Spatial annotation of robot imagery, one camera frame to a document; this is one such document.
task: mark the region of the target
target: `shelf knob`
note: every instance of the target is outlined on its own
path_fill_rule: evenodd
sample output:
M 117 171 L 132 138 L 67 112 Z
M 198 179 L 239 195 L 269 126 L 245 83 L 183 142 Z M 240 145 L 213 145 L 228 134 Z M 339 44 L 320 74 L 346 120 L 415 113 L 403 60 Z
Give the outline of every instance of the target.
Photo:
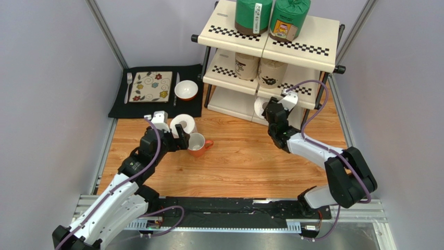
M 199 35 L 196 35 L 196 34 L 191 35 L 191 41 L 194 42 L 194 43 L 197 43 L 198 42 L 198 37 L 199 37 Z
M 346 72 L 346 67 L 342 65 L 336 65 L 335 70 L 333 71 L 333 73 L 336 74 L 344 74 L 345 72 Z

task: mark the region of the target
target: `wooden table surface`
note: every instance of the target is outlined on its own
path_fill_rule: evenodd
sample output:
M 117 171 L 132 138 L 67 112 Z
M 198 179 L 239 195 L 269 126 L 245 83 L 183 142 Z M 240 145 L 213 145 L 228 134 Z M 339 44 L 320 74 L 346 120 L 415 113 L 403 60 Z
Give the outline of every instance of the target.
M 168 153 L 145 183 L 161 196 L 296 198 L 312 186 L 327 183 L 322 168 L 278 149 L 264 125 L 206 108 L 195 120 L 198 132 L 213 140 L 214 146 L 200 158 L 187 151 Z M 146 127 L 143 119 L 118 120 L 98 194 L 139 145 Z M 306 134 L 346 147 L 331 95 L 324 110 L 307 126 Z

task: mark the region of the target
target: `white bowl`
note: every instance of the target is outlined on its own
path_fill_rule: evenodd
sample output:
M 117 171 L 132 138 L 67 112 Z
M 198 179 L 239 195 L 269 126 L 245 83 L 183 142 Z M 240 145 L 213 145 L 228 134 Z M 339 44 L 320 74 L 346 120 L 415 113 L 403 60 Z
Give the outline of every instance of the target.
M 198 93 L 198 85 L 190 80 L 181 81 L 174 88 L 176 96 L 184 101 L 193 99 Z

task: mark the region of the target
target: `fork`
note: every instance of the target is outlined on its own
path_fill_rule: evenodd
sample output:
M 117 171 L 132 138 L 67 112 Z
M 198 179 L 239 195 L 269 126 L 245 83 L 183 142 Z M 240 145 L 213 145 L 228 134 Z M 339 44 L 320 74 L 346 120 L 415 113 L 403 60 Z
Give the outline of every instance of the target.
M 124 100 L 124 104 L 126 104 L 128 102 L 128 91 L 129 91 L 129 85 L 132 83 L 132 74 L 131 73 L 127 73 L 127 93 L 125 94 L 125 100 Z

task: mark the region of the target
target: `black placemat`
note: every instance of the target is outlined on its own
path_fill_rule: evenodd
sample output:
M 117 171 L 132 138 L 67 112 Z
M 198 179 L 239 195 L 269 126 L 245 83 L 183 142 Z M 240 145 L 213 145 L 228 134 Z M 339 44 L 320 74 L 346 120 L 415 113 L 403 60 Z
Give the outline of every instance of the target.
M 124 98 L 127 91 L 127 73 L 131 72 L 133 79 L 137 72 L 150 71 L 172 71 L 171 94 L 167 103 L 131 103 L 124 104 Z M 111 118 L 143 118 L 144 115 L 152 115 L 156 111 L 166 111 L 169 118 L 174 118 L 179 114 L 187 114 L 192 117 L 202 115 L 203 82 L 198 81 L 198 74 L 202 72 L 202 65 L 192 66 L 159 66 L 159 67 L 135 67 L 124 69 L 122 80 L 120 82 L 119 92 L 108 117 Z M 174 102 L 174 87 L 176 86 L 176 77 L 179 73 L 180 81 L 191 80 L 197 83 L 199 90 L 197 96 L 191 101 L 182 101 L 177 98 L 176 106 Z

